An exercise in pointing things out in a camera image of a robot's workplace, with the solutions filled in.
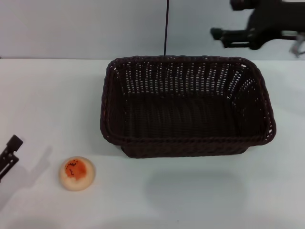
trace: gray wall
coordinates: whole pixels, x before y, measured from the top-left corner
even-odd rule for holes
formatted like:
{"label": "gray wall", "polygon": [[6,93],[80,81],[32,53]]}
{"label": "gray wall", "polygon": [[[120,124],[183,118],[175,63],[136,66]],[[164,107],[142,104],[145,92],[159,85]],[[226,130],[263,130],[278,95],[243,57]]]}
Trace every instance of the gray wall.
{"label": "gray wall", "polygon": [[[294,60],[291,41],[258,51],[224,49],[211,27],[242,29],[251,11],[233,12],[229,0],[170,0],[171,55],[242,56]],[[0,0],[2,58],[113,59],[162,55],[166,0]]]}

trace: robotic arm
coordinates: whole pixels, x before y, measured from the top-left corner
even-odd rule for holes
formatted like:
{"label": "robotic arm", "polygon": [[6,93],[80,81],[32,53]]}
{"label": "robotic arm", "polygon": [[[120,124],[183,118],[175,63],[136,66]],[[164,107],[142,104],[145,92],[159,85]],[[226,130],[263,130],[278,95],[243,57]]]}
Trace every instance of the robotic arm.
{"label": "robotic arm", "polygon": [[290,51],[296,56],[303,54],[300,47],[305,40],[305,2],[231,0],[231,6],[233,10],[254,11],[245,30],[211,29],[214,40],[221,40],[225,48],[258,50],[270,40],[283,39],[295,40]]}

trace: white table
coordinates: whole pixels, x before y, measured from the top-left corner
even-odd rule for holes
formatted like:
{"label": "white table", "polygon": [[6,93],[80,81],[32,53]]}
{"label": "white table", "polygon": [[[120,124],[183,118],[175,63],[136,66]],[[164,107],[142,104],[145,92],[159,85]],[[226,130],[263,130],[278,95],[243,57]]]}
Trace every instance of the white table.
{"label": "white table", "polygon": [[[277,135],[237,156],[130,159],[100,133],[107,60],[0,60],[0,148],[20,161],[0,183],[2,229],[304,229],[305,62],[256,61]],[[71,156],[97,167],[59,185]]]}

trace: wicker basket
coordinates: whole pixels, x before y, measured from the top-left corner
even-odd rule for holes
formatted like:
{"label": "wicker basket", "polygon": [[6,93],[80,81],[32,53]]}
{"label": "wicker basket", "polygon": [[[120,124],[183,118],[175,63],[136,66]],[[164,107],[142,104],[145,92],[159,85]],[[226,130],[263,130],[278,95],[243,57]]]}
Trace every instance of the wicker basket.
{"label": "wicker basket", "polygon": [[129,157],[241,154],[276,126],[258,68],[243,58],[136,56],[107,68],[101,131]]}

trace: black cable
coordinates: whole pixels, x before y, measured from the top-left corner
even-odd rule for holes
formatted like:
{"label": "black cable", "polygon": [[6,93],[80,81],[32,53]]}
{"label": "black cable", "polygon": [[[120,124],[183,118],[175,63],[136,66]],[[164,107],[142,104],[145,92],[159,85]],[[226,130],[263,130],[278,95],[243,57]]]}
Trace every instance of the black cable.
{"label": "black cable", "polygon": [[170,0],[167,0],[166,5],[166,22],[165,22],[165,39],[164,39],[164,56],[166,56],[166,44],[167,44],[167,26],[168,26],[168,11],[169,11]]}

